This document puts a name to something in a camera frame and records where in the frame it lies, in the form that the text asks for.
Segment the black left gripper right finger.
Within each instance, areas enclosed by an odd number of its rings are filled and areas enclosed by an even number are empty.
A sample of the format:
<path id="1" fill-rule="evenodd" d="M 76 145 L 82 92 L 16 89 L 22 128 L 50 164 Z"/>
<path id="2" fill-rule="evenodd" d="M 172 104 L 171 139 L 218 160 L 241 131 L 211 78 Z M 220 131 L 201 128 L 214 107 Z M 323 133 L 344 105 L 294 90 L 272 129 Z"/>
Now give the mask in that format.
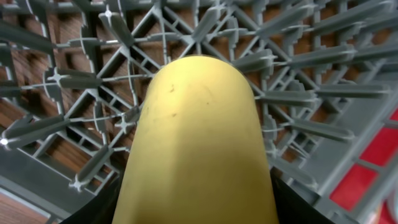
<path id="1" fill-rule="evenodd" d="M 271 181 L 280 224 L 335 224 L 272 172 Z"/>

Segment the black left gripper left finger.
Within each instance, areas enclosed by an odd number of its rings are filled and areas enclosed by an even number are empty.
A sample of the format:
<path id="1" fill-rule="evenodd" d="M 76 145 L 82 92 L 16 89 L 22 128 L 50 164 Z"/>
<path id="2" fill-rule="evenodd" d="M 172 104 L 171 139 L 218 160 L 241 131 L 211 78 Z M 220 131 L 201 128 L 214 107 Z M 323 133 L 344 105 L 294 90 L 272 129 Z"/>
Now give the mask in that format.
<path id="1" fill-rule="evenodd" d="M 118 177 L 107 189 L 60 224 L 111 224 L 121 184 L 122 178 Z"/>

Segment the yellow cup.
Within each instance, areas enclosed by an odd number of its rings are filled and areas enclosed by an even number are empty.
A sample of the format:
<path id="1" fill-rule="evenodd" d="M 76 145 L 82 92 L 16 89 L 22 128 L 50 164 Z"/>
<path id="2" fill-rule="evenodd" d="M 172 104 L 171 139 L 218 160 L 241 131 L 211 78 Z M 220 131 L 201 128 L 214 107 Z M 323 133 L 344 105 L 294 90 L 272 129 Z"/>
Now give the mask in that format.
<path id="1" fill-rule="evenodd" d="M 237 69 L 189 56 L 155 75 L 113 222 L 278 222 L 254 96 Z"/>

